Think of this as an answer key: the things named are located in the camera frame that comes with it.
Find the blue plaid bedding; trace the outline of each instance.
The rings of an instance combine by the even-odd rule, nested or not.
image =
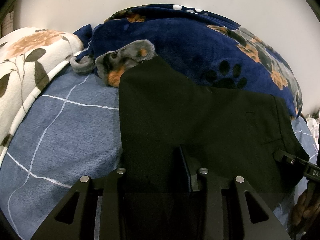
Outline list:
[[[0,169],[0,208],[28,240],[71,186],[83,175],[98,178],[115,169],[121,155],[118,89],[94,73],[63,71],[37,98],[20,124]],[[316,161],[317,148],[301,117],[295,134]],[[303,179],[274,213],[287,227]]]

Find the black metal bracket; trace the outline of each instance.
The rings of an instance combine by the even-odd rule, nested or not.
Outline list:
[[[296,172],[302,172],[303,176],[305,176],[307,180],[320,183],[320,167],[317,165],[302,160],[301,158],[282,150],[277,150],[273,154],[273,158],[279,163],[286,163],[292,166]]]
[[[174,157],[175,212],[168,230],[178,231],[181,236],[188,228],[183,237],[185,240],[291,239],[245,178],[218,177],[192,157],[185,146],[180,146]],[[292,156],[279,158],[290,163],[296,161],[289,159]],[[99,179],[81,177],[31,239],[93,239],[98,196],[102,196],[100,240],[139,239],[126,234],[125,175],[125,169],[119,168]],[[173,234],[167,236],[176,239]]]
[[[93,239],[98,196],[102,196],[100,240],[125,240],[123,181],[119,168],[98,179],[82,176],[60,200],[32,240]]]
[[[185,190],[189,195],[205,191],[201,237],[203,240],[290,240],[282,224],[248,181],[241,176],[231,182],[217,177],[190,157],[180,146],[176,153],[185,169]]]

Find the black fabric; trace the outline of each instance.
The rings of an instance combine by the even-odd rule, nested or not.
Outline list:
[[[319,158],[317,157],[317,165],[320,166],[320,157]]]
[[[280,167],[274,151],[309,159],[282,99],[196,85],[159,56],[122,75],[119,108],[127,190],[132,193],[127,212],[140,239],[154,236],[170,216],[165,211],[170,200],[160,193],[173,190],[173,148],[180,144],[193,149],[193,156],[218,176],[243,176],[271,209],[302,178]]]
[[[0,209],[0,236],[5,240],[21,240]]]

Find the fleece blanket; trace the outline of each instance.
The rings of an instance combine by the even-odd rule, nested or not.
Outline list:
[[[96,67],[105,84],[118,87],[124,71],[160,55],[196,84],[272,94],[285,100],[292,120],[301,113],[300,87],[286,61],[220,15],[180,5],[144,5],[74,34],[88,47],[71,59],[73,69],[85,73]]]
[[[317,148],[306,123],[299,117],[292,128],[315,163]],[[38,96],[11,141],[0,169],[0,208],[29,240],[81,176],[107,175],[117,168],[121,152],[118,89],[66,66]],[[284,227],[305,189],[302,179],[274,210]]]
[[[36,97],[82,49],[74,34],[34,27],[0,39],[0,166]]]

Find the white fabric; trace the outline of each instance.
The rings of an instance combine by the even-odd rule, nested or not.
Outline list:
[[[311,117],[310,115],[307,116],[307,125],[310,129],[311,135],[313,136],[314,140],[316,141],[316,145],[319,149],[319,124],[320,124],[320,115]]]
[[[28,58],[36,49],[44,53],[36,60],[37,67],[30,61],[32,57]],[[18,29],[0,39],[0,166],[12,136],[41,92],[39,87],[43,89],[82,49],[82,42],[71,33],[34,27]],[[42,75],[43,85],[38,82],[37,86]]]

